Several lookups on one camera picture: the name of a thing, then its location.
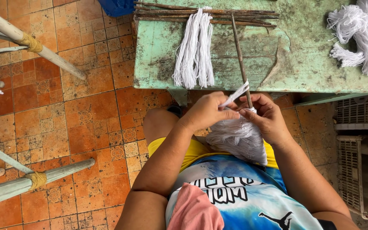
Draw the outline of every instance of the orange tiled floor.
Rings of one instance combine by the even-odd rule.
[[[0,16],[88,74],[79,80],[27,51],[0,55],[0,149],[37,171],[96,160],[0,202],[0,229],[112,230],[148,159],[143,117],[172,104],[166,91],[132,87],[131,16],[108,17],[96,0],[0,0]],[[9,45],[0,40],[0,48]],[[276,102],[295,140],[336,187],[331,105],[295,108],[289,96]],[[22,176],[1,160],[0,168],[0,183]]]

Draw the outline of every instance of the mop handle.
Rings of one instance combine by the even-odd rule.
[[[238,40],[238,35],[237,35],[237,32],[236,32],[236,25],[235,25],[235,19],[234,19],[233,13],[231,13],[231,18],[232,18],[232,29],[233,29],[233,32],[234,32],[236,52],[238,53],[239,66],[241,67],[242,80],[243,80],[244,83],[246,83],[248,81],[248,79],[247,79],[247,76],[245,75],[244,60],[242,58],[241,48],[239,47],[239,40]],[[251,94],[249,93],[249,90],[247,90],[245,93],[247,95],[248,106],[250,108],[252,108],[253,104],[252,104],[252,101],[251,101]]]

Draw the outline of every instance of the green wooden table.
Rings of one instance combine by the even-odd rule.
[[[349,0],[146,1],[280,13],[280,19],[267,20],[278,25],[275,29],[237,26],[252,91],[368,94],[368,76],[361,74],[361,67],[339,68],[339,62],[329,57],[338,40],[328,41],[334,31],[326,29],[327,14]],[[168,89],[185,105],[187,90],[174,86],[171,78],[185,23],[140,21],[137,27],[134,87]],[[243,84],[231,25],[213,25],[211,61],[215,86],[206,90],[235,90]]]

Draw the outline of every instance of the blue tie-dye shirt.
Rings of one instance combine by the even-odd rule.
[[[166,208],[166,226],[184,182],[207,193],[220,210],[224,230],[323,229],[303,205],[287,195],[279,170],[264,172],[227,155],[200,159],[178,175]]]

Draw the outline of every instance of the person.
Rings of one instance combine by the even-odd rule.
[[[205,95],[181,119],[160,108],[148,111],[144,134],[151,156],[134,181],[115,229],[168,228],[177,212],[177,192],[189,183],[208,194],[224,229],[358,230],[343,200],[292,138],[279,107],[258,93],[251,94],[257,113],[244,109],[247,103],[219,109],[227,98],[223,92]],[[240,101],[246,102],[246,96]],[[210,152],[194,136],[196,130],[240,116],[259,127],[273,149],[274,166],[265,169],[228,153]]]

